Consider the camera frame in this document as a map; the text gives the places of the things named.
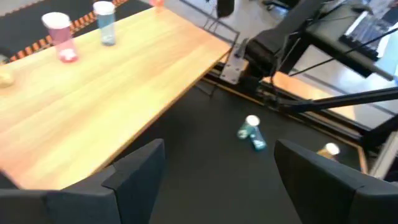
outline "black metal frame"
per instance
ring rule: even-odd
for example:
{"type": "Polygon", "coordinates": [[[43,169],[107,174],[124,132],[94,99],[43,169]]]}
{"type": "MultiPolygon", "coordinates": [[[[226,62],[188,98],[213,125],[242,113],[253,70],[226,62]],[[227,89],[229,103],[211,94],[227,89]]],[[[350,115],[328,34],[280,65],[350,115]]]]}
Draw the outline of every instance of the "black metal frame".
{"type": "MultiPolygon", "coordinates": [[[[310,45],[321,49],[331,57],[337,56],[341,53],[324,41],[319,40],[311,34],[303,32],[298,39],[298,43],[295,44],[295,47],[292,49],[290,55],[285,59],[285,62],[282,64],[280,71],[285,74],[289,74],[290,71],[293,70],[294,65],[300,60],[300,58],[303,56],[303,54],[310,45]]],[[[355,72],[358,72],[364,77],[368,77],[370,76],[370,74],[373,73],[370,69],[365,68],[363,65],[347,55],[341,56],[338,61],[343,65],[346,65],[347,67],[353,69],[355,72]]]]}
{"type": "Polygon", "coordinates": [[[236,45],[236,43],[237,43],[237,41],[238,41],[239,36],[241,35],[241,33],[240,33],[239,31],[235,30],[234,28],[230,27],[229,25],[225,24],[223,21],[220,21],[219,18],[216,18],[216,17],[214,17],[214,16],[208,14],[207,12],[205,12],[205,11],[201,10],[200,8],[194,6],[194,5],[191,4],[190,2],[188,2],[188,1],[186,1],[186,0],[180,0],[180,2],[186,4],[187,6],[193,8],[194,10],[196,10],[196,11],[202,13],[204,16],[207,17],[208,21],[209,21],[209,20],[212,20],[213,22],[217,23],[216,26],[218,26],[218,24],[221,24],[223,27],[225,27],[225,28],[227,28],[228,30],[230,30],[231,32],[235,33],[235,38],[234,38],[234,40],[229,40],[229,39],[226,39],[225,37],[222,37],[222,36],[218,35],[215,31],[211,31],[211,30],[210,30],[211,27],[209,27],[209,29],[206,30],[206,29],[205,29],[205,26],[206,26],[207,22],[206,22],[205,26],[202,27],[203,29],[205,29],[207,32],[213,34],[214,36],[216,36],[216,37],[218,37],[218,38],[220,38],[220,39],[222,39],[222,40],[224,40],[224,41],[229,42],[230,44],[232,44],[231,49],[229,50],[228,56],[227,56],[227,61],[228,61],[229,57],[231,56],[232,49],[233,49],[233,47],[236,45]]]}
{"type": "Polygon", "coordinates": [[[290,105],[289,102],[284,102],[284,104],[281,106],[284,111],[294,111],[296,113],[302,113],[306,111],[318,111],[340,106],[353,106],[396,99],[398,99],[398,87],[392,87],[382,90],[353,93],[344,96],[335,96],[320,100],[307,100],[294,105],[290,105]]]}
{"type": "MultiPolygon", "coordinates": [[[[267,105],[270,108],[274,109],[277,111],[277,109],[275,109],[273,107],[272,104],[268,104],[266,102],[263,103],[263,91],[265,92],[271,92],[271,86],[259,86],[259,88],[257,89],[257,91],[252,91],[248,88],[245,88],[242,85],[232,85],[228,82],[225,82],[221,79],[218,78],[219,77],[219,73],[215,73],[215,72],[209,72],[206,74],[205,78],[207,80],[210,80],[212,82],[217,83],[217,85],[232,89],[244,96],[248,96],[258,102],[262,102],[262,105],[267,105]]],[[[286,98],[286,99],[290,99],[290,100],[298,100],[297,96],[294,96],[284,90],[278,89],[277,90],[279,93],[279,96],[286,98]]],[[[304,124],[307,124],[311,127],[315,127],[317,129],[321,129],[326,131],[327,133],[330,133],[334,136],[339,136],[342,137],[344,139],[347,139],[350,142],[353,142],[355,144],[360,144],[360,140],[361,140],[361,135],[360,134],[354,134],[351,133],[339,126],[335,126],[333,124],[327,123],[325,120],[320,119],[319,117],[316,116],[312,116],[311,114],[306,114],[306,113],[282,113],[285,116],[288,116],[290,118],[295,118],[301,122],[303,122],[304,124]]],[[[319,115],[321,114],[327,114],[325,117],[333,117],[333,118],[337,118],[339,117],[338,114],[334,114],[334,112],[331,111],[320,111],[319,113],[317,113],[319,115]]],[[[356,127],[356,129],[362,129],[364,128],[365,132],[369,129],[367,129],[367,127],[362,127],[360,124],[356,124],[355,122],[346,119],[346,123],[350,124],[349,126],[354,126],[356,127]]]]}
{"type": "Polygon", "coordinates": [[[362,136],[361,142],[364,146],[364,149],[367,151],[372,151],[372,149],[387,141],[390,133],[397,131],[397,129],[398,114],[362,136]]]}

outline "metal bracket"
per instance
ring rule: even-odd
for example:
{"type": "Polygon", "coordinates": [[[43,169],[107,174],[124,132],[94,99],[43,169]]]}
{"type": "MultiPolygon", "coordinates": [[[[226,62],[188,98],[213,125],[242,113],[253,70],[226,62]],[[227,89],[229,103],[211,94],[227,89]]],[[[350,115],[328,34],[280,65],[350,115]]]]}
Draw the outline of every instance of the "metal bracket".
{"type": "Polygon", "coordinates": [[[231,53],[225,63],[223,71],[221,72],[220,78],[222,80],[230,84],[238,84],[245,66],[243,55],[247,41],[248,39],[244,39],[241,45],[235,44],[231,49],[231,53]]]}

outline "black equipment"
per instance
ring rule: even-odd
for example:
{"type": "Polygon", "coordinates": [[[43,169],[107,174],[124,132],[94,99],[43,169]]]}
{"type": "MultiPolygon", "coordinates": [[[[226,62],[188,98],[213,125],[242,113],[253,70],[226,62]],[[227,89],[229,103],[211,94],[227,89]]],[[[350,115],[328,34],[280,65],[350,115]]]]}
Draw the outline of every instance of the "black equipment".
{"type": "Polygon", "coordinates": [[[273,6],[291,9],[299,3],[299,0],[263,0],[262,3],[267,6],[267,10],[270,11],[273,6]]]}
{"type": "Polygon", "coordinates": [[[306,0],[299,2],[277,27],[262,31],[251,39],[246,46],[244,58],[254,64],[260,71],[269,71],[275,64],[285,38],[300,28],[306,27],[307,20],[314,17],[327,0],[306,0]]]}
{"type": "Polygon", "coordinates": [[[63,190],[19,190],[0,173],[0,223],[147,224],[164,168],[156,139],[63,190]]]}
{"type": "MultiPolygon", "coordinates": [[[[340,41],[351,48],[355,48],[385,34],[391,27],[390,23],[371,15],[367,11],[362,12],[353,25],[340,37],[340,41]]],[[[373,61],[377,61],[384,55],[388,39],[389,35],[361,47],[358,52],[373,61]]]]}
{"type": "Polygon", "coordinates": [[[217,17],[227,17],[234,12],[235,0],[217,0],[217,17]]]}
{"type": "Polygon", "coordinates": [[[279,140],[274,158],[303,224],[398,223],[398,187],[279,140]]]}

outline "black cable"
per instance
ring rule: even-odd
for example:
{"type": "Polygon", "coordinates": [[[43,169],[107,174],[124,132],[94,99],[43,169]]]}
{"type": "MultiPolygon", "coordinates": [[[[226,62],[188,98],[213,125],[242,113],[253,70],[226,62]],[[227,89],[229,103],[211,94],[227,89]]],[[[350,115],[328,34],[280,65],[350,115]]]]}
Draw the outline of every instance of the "black cable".
{"type": "Polygon", "coordinates": [[[275,77],[276,73],[280,70],[280,68],[282,67],[282,59],[285,55],[285,50],[286,50],[286,46],[287,46],[287,42],[289,41],[289,38],[290,38],[290,35],[285,36],[284,44],[279,51],[279,57],[277,56],[277,59],[276,59],[276,64],[274,66],[275,70],[272,71],[272,73],[271,73],[271,87],[272,87],[272,91],[274,92],[277,109],[279,108],[279,94],[274,85],[274,77],[275,77]]]}
{"type": "Polygon", "coordinates": [[[339,59],[340,57],[343,57],[343,56],[345,56],[345,55],[347,55],[347,54],[349,54],[349,53],[351,53],[351,52],[354,52],[354,51],[356,51],[356,50],[358,50],[358,49],[360,49],[360,48],[362,48],[362,47],[364,47],[364,46],[366,46],[366,45],[368,45],[368,44],[371,44],[371,43],[373,43],[373,42],[375,42],[375,41],[377,41],[377,40],[379,40],[379,39],[381,39],[381,38],[383,38],[383,37],[385,37],[385,36],[387,36],[387,35],[390,35],[390,34],[396,32],[397,30],[398,30],[398,28],[392,29],[392,30],[390,30],[389,32],[386,32],[385,34],[380,35],[379,37],[376,37],[376,38],[374,38],[374,39],[372,39],[372,40],[369,40],[369,41],[367,41],[367,42],[365,42],[365,43],[363,43],[363,44],[361,44],[361,45],[359,45],[359,46],[353,47],[352,49],[347,50],[347,51],[345,51],[345,52],[343,52],[343,53],[340,53],[340,54],[338,54],[337,56],[335,56],[335,57],[333,57],[333,58],[331,58],[331,59],[328,59],[328,60],[326,60],[326,61],[317,63],[317,64],[315,64],[315,65],[312,65],[311,67],[308,67],[308,68],[306,68],[306,69],[304,69],[304,70],[295,72],[295,73],[291,74],[290,76],[294,76],[294,75],[301,74],[301,73],[306,72],[306,71],[308,71],[308,70],[311,70],[311,69],[313,69],[313,68],[315,68],[315,67],[318,67],[318,66],[324,65],[324,64],[326,64],[326,63],[329,63],[329,62],[331,62],[331,61],[337,60],[337,59],[339,59]]]}

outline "white floor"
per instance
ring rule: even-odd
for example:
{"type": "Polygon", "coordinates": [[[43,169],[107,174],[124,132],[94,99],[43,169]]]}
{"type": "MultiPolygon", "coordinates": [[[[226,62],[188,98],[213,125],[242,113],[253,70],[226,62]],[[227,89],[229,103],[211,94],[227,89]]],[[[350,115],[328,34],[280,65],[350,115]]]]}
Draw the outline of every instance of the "white floor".
{"type": "MultiPolygon", "coordinates": [[[[37,0],[0,0],[0,15],[36,1],[37,0]]],[[[207,13],[213,12],[213,15],[215,16],[215,12],[213,11],[215,0],[210,0],[209,2],[206,2],[205,0],[186,1],[207,13]]],[[[197,12],[179,0],[165,0],[165,6],[171,11],[192,21],[197,26],[203,27],[206,24],[206,17],[203,14],[197,12]]],[[[260,31],[276,26],[282,19],[281,14],[283,13],[279,10],[271,13],[267,12],[259,1],[236,0],[234,13],[228,18],[222,19],[222,21],[240,31],[241,34],[238,42],[241,42],[244,38],[254,37],[260,31]]],[[[211,23],[212,21],[207,23],[206,28],[209,28],[211,23]]],[[[233,40],[235,37],[235,33],[229,31],[223,26],[218,26],[216,28],[216,33],[229,40],[233,40]]],[[[295,68],[297,70],[301,70],[328,58],[329,56],[324,54],[322,51],[315,47],[310,47],[306,54],[296,64],[295,68]]],[[[328,63],[310,70],[306,74],[297,75],[294,78],[298,78],[333,95],[358,93],[366,90],[378,90],[395,86],[394,82],[387,82],[376,74],[373,74],[368,78],[363,78],[339,62],[328,63]]],[[[375,105],[376,106],[355,106],[354,112],[356,120],[370,128],[375,128],[385,120],[391,118],[393,114],[398,113],[398,100],[376,103],[375,105]]]]}

